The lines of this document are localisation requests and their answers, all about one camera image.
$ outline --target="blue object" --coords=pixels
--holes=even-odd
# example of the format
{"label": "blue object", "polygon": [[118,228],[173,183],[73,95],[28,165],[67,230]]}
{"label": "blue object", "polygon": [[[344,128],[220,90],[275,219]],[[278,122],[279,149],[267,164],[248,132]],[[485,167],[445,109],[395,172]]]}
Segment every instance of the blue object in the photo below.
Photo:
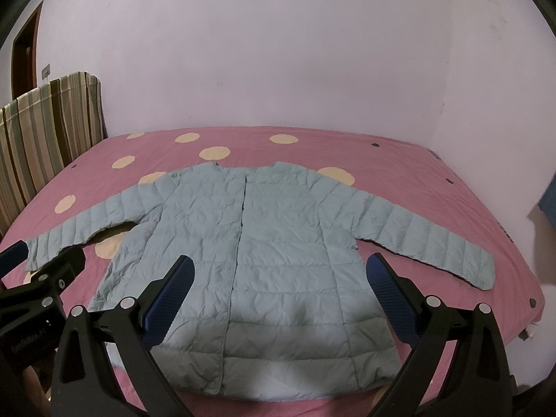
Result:
{"label": "blue object", "polygon": [[552,227],[556,229],[556,175],[540,199],[539,207],[547,215]]}
{"label": "blue object", "polygon": [[392,273],[395,273],[393,271],[390,273],[377,254],[367,259],[366,273],[369,285],[394,328],[396,336],[415,349],[421,339],[418,315],[392,276]]}
{"label": "blue object", "polygon": [[195,279],[195,265],[189,257],[181,256],[172,270],[143,319],[142,342],[147,351],[162,343]]}
{"label": "blue object", "polygon": [[28,255],[27,243],[21,240],[0,252],[0,278],[24,262]]}

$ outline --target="silver bolt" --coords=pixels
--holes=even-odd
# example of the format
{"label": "silver bolt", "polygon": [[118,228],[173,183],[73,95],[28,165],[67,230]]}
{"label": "silver bolt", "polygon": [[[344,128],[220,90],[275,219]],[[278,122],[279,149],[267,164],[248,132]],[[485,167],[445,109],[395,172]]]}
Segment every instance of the silver bolt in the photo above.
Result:
{"label": "silver bolt", "polygon": [[42,306],[44,308],[47,308],[49,305],[51,305],[54,302],[54,300],[52,299],[52,296],[47,296],[46,298],[44,298],[42,300]]}
{"label": "silver bolt", "polygon": [[120,307],[122,309],[129,309],[133,304],[135,304],[135,298],[130,296],[120,301]]}
{"label": "silver bolt", "polygon": [[482,313],[491,313],[491,311],[492,311],[492,309],[490,308],[490,306],[486,302],[482,302],[481,304],[479,304],[479,310]]}
{"label": "silver bolt", "polygon": [[73,317],[79,317],[83,313],[83,306],[73,306],[70,313]]}
{"label": "silver bolt", "polygon": [[426,303],[432,308],[437,308],[442,304],[442,301],[437,296],[430,295],[426,298]]}

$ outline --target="bed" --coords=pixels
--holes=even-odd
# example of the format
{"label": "bed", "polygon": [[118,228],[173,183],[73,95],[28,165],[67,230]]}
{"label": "bed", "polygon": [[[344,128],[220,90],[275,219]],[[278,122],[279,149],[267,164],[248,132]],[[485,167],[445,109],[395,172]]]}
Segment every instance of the bed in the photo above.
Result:
{"label": "bed", "polygon": [[[423,295],[435,294],[447,305],[472,309],[478,302],[494,310],[507,344],[531,322],[540,320],[544,297],[513,241],[464,182],[434,153],[392,139],[285,127],[217,127],[134,133],[105,139],[50,181],[6,233],[0,248],[37,236],[129,186],[205,161],[225,167],[260,167],[276,161],[299,164],[366,190],[418,213],[466,238],[494,256],[496,282],[481,291],[451,274],[394,255],[373,243],[358,242],[365,259],[381,252],[396,272],[411,278]],[[62,295],[68,312],[87,305],[113,257],[121,232],[85,248],[83,273]],[[21,284],[23,265],[6,278]],[[397,342],[404,359],[408,345]],[[445,350],[425,400],[439,391],[454,345]],[[125,372],[117,372],[127,399],[141,403]],[[179,394],[197,416],[358,416],[366,415],[385,388],[333,399],[249,402],[210,398],[186,390]]]}

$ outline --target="doorway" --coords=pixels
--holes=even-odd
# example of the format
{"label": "doorway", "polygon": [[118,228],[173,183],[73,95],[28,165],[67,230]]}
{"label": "doorway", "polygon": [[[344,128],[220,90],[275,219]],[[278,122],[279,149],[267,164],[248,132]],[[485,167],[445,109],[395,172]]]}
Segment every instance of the doorway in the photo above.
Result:
{"label": "doorway", "polygon": [[12,48],[12,98],[37,87],[37,32],[42,1],[19,31]]}

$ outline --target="light blue quilted jacket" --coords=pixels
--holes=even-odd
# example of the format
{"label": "light blue quilted jacket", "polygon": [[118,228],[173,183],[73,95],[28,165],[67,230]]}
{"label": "light blue quilted jacket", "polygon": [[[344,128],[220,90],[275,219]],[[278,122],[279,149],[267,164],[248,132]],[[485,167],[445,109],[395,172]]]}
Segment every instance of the light blue quilted jacket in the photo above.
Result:
{"label": "light blue quilted jacket", "polygon": [[[204,163],[133,186],[28,241],[28,269],[123,222],[138,223],[90,310],[137,297],[182,254],[195,282],[152,349],[175,386],[255,400],[354,393],[400,359],[356,239],[448,270],[482,289],[490,254],[423,217],[304,167]],[[120,363],[111,347],[113,363]]]}

